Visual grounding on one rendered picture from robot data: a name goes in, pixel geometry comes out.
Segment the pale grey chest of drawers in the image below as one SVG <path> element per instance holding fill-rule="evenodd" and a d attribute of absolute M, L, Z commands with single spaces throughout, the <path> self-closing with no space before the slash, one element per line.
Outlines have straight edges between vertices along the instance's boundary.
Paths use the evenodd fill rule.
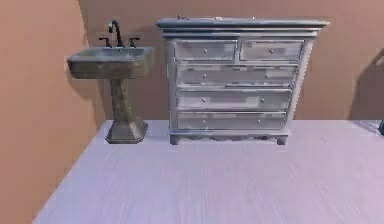
<path fill-rule="evenodd" d="M 169 136 L 286 143 L 316 19 L 162 18 Z"/>

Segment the black sink faucet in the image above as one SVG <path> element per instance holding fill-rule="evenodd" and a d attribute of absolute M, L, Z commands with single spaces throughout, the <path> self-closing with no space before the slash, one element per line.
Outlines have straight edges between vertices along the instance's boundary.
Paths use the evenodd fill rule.
<path fill-rule="evenodd" d="M 112 20 L 108 25 L 108 32 L 110 34 L 116 33 L 116 41 L 117 41 L 117 47 L 125 48 L 125 44 L 122 40 L 122 35 L 120 32 L 120 25 L 116 20 Z M 105 41 L 105 46 L 108 48 L 111 48 L 112 45 L 110 43 L 110 40 L 108 37 L 100 37 L 100 40 Z M 139 37 L 130 37 L 129 38 L 129 47 L 130 48 L 136 48 L 136 41 L 139 40 Z"/>

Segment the grey stone pedestal sink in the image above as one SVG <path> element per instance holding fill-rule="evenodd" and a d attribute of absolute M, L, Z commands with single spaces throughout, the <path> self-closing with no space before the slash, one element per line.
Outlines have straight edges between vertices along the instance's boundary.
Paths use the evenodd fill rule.
<path fill-rule="evenodd" d="M 110 82 L 113 123 L 105 140 L 110 144 L 137 144 L 148 124 L 133 114 L 128 96 L 129 79 L 145 77 L 154 66 L 153 47 L 89 47 L 71 56 L 67 64 L 75 79 Z"/>

